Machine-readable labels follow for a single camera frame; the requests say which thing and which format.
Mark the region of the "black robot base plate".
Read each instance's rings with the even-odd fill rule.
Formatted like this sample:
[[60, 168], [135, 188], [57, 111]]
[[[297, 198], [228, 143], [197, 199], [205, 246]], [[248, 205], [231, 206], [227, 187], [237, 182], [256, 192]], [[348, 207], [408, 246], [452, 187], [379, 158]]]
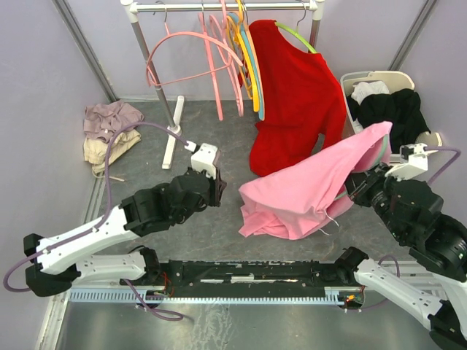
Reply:
[[170, 260], [131, 283], [169, 297], [322, 297], [325, 289], [362, 291], [344, 262]]

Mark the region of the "pink t shirt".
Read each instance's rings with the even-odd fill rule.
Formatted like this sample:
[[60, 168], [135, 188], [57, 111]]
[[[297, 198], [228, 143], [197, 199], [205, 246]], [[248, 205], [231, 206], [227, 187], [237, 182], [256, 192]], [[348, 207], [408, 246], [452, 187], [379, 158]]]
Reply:
[[317, 231], [353, 166], [383, 136], [390, 142], [391, 128], [388, 121], [370, 125], [294, 166], [243, 184], [240, 234], [298, 240]]

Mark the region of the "teal wavy hanger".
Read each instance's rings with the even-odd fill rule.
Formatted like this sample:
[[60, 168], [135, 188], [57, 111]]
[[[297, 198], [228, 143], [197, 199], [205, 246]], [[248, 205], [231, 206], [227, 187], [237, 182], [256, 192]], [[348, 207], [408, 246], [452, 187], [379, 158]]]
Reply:
[[[372, 144], [353, 166], [350, 175], [369, 170], [380, 164], [383, 160], [388, 160], [390, 155], [389, 143], [389, 136], [383, 136]], [[352, 205], [353, 202], [350, 200], [347, 189], [343, 184], [339, 193], [334, 198], [333, 203], [324, 210], [325, 220], [318, 230], [325, 236], [330, 236], [331, 234], [325, 231], [325, 226], [327, 224], [335, 224], [335, 226], [339, 227], [337, 219], [348, 211]]]

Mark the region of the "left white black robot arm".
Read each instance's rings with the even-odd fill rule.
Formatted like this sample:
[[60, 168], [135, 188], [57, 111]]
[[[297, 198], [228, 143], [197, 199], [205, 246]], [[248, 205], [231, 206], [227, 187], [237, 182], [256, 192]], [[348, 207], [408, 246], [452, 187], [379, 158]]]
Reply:
[[30, 234], [23, 239], [25, 255], [32, 263], [25, 270], [26, 284], [39, 297], [89, 281], [127, 279], [154, 284], [162, 272], [154, 250], [143, 248], [122, 255], [99, 252], [166, 231], [209, 206], [219, 206], [225, 187], [218, 168], [213, 172], [189, 168], [169, 183], [137, 191], [106, 217], [83, 225], [83, 236], [78, 228], [50, 238]]

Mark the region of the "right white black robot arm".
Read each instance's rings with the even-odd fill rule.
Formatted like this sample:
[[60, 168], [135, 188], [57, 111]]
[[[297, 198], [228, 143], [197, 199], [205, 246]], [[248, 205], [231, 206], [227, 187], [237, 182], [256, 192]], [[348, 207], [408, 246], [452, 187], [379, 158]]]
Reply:
[[344, 285], [370, 287], [410, 313], [441, 349], [466, 348], [466, 227], [442, 214], [444, 201], [427, 182], [398, 180], [389, 166], [350, 174], [344, 186], [350, 200], [374, 210], [400, 246], [442, 285], [446, 299], [423, 293], [350, 247], [336, 261], [335, 277]]

